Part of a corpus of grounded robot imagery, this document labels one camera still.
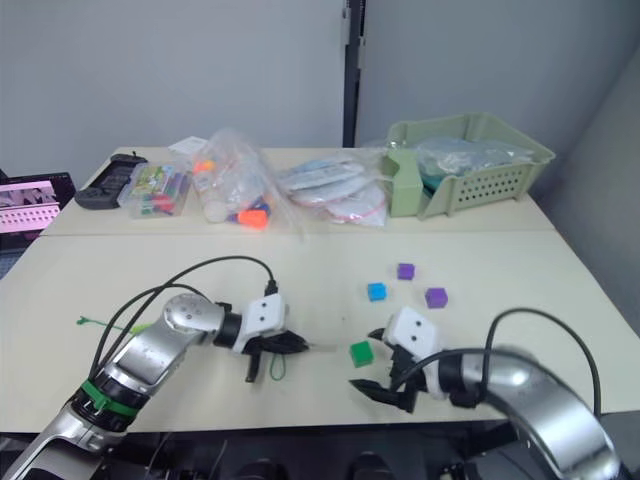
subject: blue cube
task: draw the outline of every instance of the blue cube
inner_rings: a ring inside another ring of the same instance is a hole
[[[387,298],[387,287],[384,283],[370,283],[367,285],[367,294],[372,302],[379,302]]]

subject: green band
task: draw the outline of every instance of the green band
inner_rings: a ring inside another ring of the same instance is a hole
[[[84,390],[85,393],[89,395],[89,397],[91,397],[91,400],[93,400],[93,406],[98,410],[109,410],[111,412],[124,415],[125,417],[132,418],[135,418],[140,411],[137,408],[129,407],[120,402],[116,402],[112,398],[106,396],[104,393],[98,390],[98,388],[89,380],[85,380],[80,388]]]

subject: purple cube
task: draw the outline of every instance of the purple cube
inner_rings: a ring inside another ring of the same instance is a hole
[[[416,274],[416,267],[413,263],[398,264],[398,280],[413,280]]]
[[[429,288],[424,295],[429,308],[444,308],[449,301],[447,291],[444,288]]]

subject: green plastic basket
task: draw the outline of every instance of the green plastic basket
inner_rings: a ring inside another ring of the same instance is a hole
[[[532,150],[531,162],[487,168],[464,176],[448,176],[432,197],[423,193],[416,153],[408,148],[431,137],[500,140]],[[383,173],[392,180],[390,215],[417,215],[420,219],[476,207],[498,200],[524,197],[555,154],[488,113],[400,122],[391,126],[387,143],[394,147],[383,160]]]

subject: clear plastic box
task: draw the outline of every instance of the clear plastic box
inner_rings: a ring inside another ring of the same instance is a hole
[[[133,218],[165,218],[182,213],[191,173],[174,163],[142,163],[118,197]]]

